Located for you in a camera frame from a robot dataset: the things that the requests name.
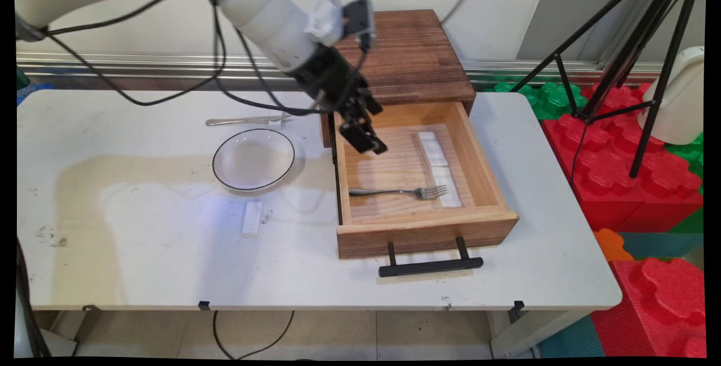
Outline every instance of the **orange foam block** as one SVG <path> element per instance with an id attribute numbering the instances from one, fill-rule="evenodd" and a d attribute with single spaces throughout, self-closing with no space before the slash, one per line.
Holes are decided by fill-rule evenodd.
<path id="1" fill-rule="evenodd" d="M 602 228 L 593 232 L 595 240 L 600 246 L 606 261 L 632 261 L 633 256 L 624 250 L 624 237 L 618 235 L 608 228 Z"/>

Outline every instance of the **white table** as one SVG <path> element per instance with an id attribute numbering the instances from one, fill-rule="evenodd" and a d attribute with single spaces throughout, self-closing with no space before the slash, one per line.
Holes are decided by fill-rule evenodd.
<path id="1" fill-rule="evenodd" d="M 142 100 L 170 94 L 129 92 Z M 278 92 L 307 106 L 299 92 Z M 268 101 L 260 92 L 244 92 Z M 39 91 L 17 109 L 17 233 L 36 310 L 487 310 L 522 300 L 524 317 L 494 338 L 519 353 L 621 290 L 546 142 L 517 93 L 479 93 L 471 112 L 486 156 L 520 221 L 499 246 L 471 248 L 481 269 L 380 279 L 387 257 L 337 258 L 331 150 L 319 118 L 285 133 L 298 160 L 286 181 L 241 196 L 214 177 L 224 140 L 250 124 L 209 118 L 267 115 L 219 92 L 139 107 L 113 91 Z M 260 237 L 243 238 L 243 204 L 262 202 Z M 398 256 L 398 263 L 457 258 Z"/>

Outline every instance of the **clear glass bowl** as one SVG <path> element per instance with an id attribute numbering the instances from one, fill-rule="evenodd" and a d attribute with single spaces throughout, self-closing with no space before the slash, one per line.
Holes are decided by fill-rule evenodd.
<path id="1" fill-rule="evenodd" d="M 268 187 L 291 170 L 296 158 L 293 143 L 280 132 L 247 130 L 228 138 L 213 156 L 213 172 L 235 190 Z"/>

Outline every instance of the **black tripod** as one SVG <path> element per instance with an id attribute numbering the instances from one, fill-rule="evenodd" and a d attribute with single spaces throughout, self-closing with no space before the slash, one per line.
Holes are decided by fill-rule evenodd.
<path id="1" fill-rule="evenodd" d="M 584 35 L 584 33 L 587 32 L 588 28 L 592 27 L 595 23 L 597 23 L 600 18 L 605 16 L 611 9 L 613 9 L 617 4 L 619 4 L 621 0 L 611 0 L 610 2 L 608 2 L 608 4 L 604 5 L 602 9 L 598 10 L 598 12 L 590 18 L 590 20 L 588 20 L 584 25 L 582 25 L 582 27 L 580 27 L 576 32 L 574 32 L 571 37 L 569 37 L 560 46 L 558 46 L 558 48 L 556 48 L 556 50 L 554 50 L 551 55 L 549 55 L 538 66 L 536 66 L 536 68 L 533 69 L 531 73 L 528 73 L 528 75 L 523 78 L 520 83 L 516 84 L 510 91 L 518 91 L 521 87 L 523 87 L 524 84 L 528 83 L 528 81 L 533 79 L 536 74 L 540 73 L 540 71 L 546 68 L 546 66 L 548 66 L 551 61 L 555 60 L 556 64 L 558 65 L 558 70 L 559 74 L 561 75 L 563 85 L 566 88 L 566 94 L 568 96 L 568 101 L 571 106 L 571 115 L 573 117 L 584 120 L 586 125 L 590 125 L 596 120 L 607 119 L 608 117 L 613 117 L 614 115 L 626 114 L 633 110 L 645 109 L 646 107 L 649 107 L 646 124 L 643 127 L 643 132 L 641 133 L 641 140 L 639 141 L 638 148 L 636 149 L 636 156 L 634 156 L 633 164 L 631 164 L 631 172 L 629 173 L 629 176 L 631 178 L 635 178 L 636 176 L 638 176 L 638 171 L 641 167 L 643 155 L 646 152 L 648 140 L 649 138 L 651 138 L 651 130 L 653 129 L 653 124 L 656 121 L 656 115 L 661 105 L 662 98 L 664 97 L 666 85 L 669 82 L 669 75 L 671 69 L 674 67 L 674 60 L 678 53 L 680 40 L 682 40 L 683 38 L 683 32 L 685 32 L 686 30 L 688 17 L 690 17 L 691 15 L 691 10 L 693 9 L 693 2 L 695 0 L 683 0 L 683 7 L 680 10 L 680 15 L 678 15 L 677 24 L 674 28 L 674 35 L 672 35 L 671 37 L 669 51 L 666 53 L 664 67 L 661 69 L 661 73 L 658 78 L 658 84 L 656 86 L 656 92 L 653 95 L 653 99 L 646 102 L 641 102 L 641 104 L 636 104 L 636 106 L 626 107 L 625 109 L 615 110 L 606 114 L 595 115 L 595 113 L 600 108 L 600 106 L 602 106 L 603 101 L 608 95 L 608 91 L 611 89 L 611 86 L 621 87 L 624 81 L 626 81 L 626 77 L 631 72 L 631 68 L 633 68 L 634 64 L 638 60 L 639 55 L 641 55 L 641 51 L 644 49 L 644 46 L 646 46 L 648 41 L 651 40 L 651 37 L 653 37 L 654 33 L 656 33 L 659 25 L 661 25 L 661 23 L 664 21 L 666 14 L 673 6 L 673 1 L 674 0 L 652 0 L 651 5 L 649 5 L 648 9 L 646 9 L 646 12 L 644 12 L 641 20 L 638 22 L 633 32 L 631 32 L 631 35 L 629 36 L 628 40 L 626 40 L 626 43 L 624 43 L 621 50 L 618 52 L 618 55 L 616 55 L 615 58 L 613 58 L 613 60 L 611 61 L 611 63 L 608 64 L 608 67 L 606 68 L 602 78 L 600 79 L 600 83 L 598 83 L 597 89 L 595 90 L 595 92 L 593 92 L 593 95 L 589 99 L 588 104 L 586 105 L 586 107 L 584 107 L 582 111 L 578 111 L 576 102 L 573 99 L 573 94 L 571 92 L 571 86 L 568 81 L 568 76 L 566 76 L 566 70 L 563 67 L 563 61 L 561 60 L 561 53 L 566 50 L 566 48 L 568 48 L 572 43 L 574 43 L 574 41 L 576 41 L 579 37 Z"/>

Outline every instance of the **white container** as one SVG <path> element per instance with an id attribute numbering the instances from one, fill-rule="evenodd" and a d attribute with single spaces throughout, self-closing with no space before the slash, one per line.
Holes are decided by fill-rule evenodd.
<path id="1" fill-rule="evenodd" d="M 658 79 L 643 95 L 653 99 Z M 648 110 L 638 115 L 641 127 Z M 693 46 L 679 53 L 674 61 L 664 99 L 656 116 L 651 136 L 674 145 L 687 145 L 704 131 L 704 48 Z"/>

